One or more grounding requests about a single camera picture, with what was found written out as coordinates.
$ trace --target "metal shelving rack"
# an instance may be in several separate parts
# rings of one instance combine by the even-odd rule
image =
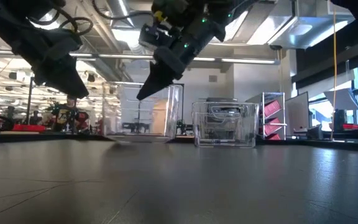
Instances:
[[[265,117],[265,105],[268,103],[271,103],[275,100],[277,100],[278,98],[282,98],[282,102],[281,102],[281,110],[278,110],[276,112],[274,112],[273,114],[271,114],[269,117]],[[259,103],[260,104],[260,110],[262,112],[262,119],[260,119],[259,121],[259,126],[262,127],[262,138],[265,139],[267,136],[265,134],[265,126],[266,125],[272,125],[272,126],[279,126],[280,128],[278,130],[275,131],[275,133],[279,130],[283,130],[283,139],[286,140],[286,126],[287,123],[285,121],[285,93],[273,93],[273,92],[263,92],[255,97],[252,97],[251,99],[247,100],[246,102],[248,103]],[[277,123],[277,124],[267,124],[266,123],[266,119],[271,118],[272,116],[274,116],[275,114],[279,113],[282,111],[282,119],[280,119],[281,121],[283,121],[283,123]]]

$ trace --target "gray table surface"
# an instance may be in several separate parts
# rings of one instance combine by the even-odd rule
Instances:
[[[358,152],[0,144],[0,223],[358,223]]]

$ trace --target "clear plastic container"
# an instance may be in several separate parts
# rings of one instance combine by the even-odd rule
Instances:
[[[255,103],[193,103],[195,145],[255,147],[258,111]]]
[[[168,88],[139,101],[142,83],[103,84],[103,134],[128,141],[167,141],[177,131],[182,87]]]

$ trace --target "clear plastic bin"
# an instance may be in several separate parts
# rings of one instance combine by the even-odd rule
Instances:
[[[193,103],[195,145],[255,147],[258,111],[255,103]]]
[[[105,136],[114,139],[125,137],[128,141],[167,141],[175,138],[182,87],[171,85],[139,101],[136,96],[142,85],[124,82],[103,84]]]

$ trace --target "vent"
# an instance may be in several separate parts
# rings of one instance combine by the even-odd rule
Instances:
[[[218,76],[210,75],[209,76],[209,82],[218,82]]]

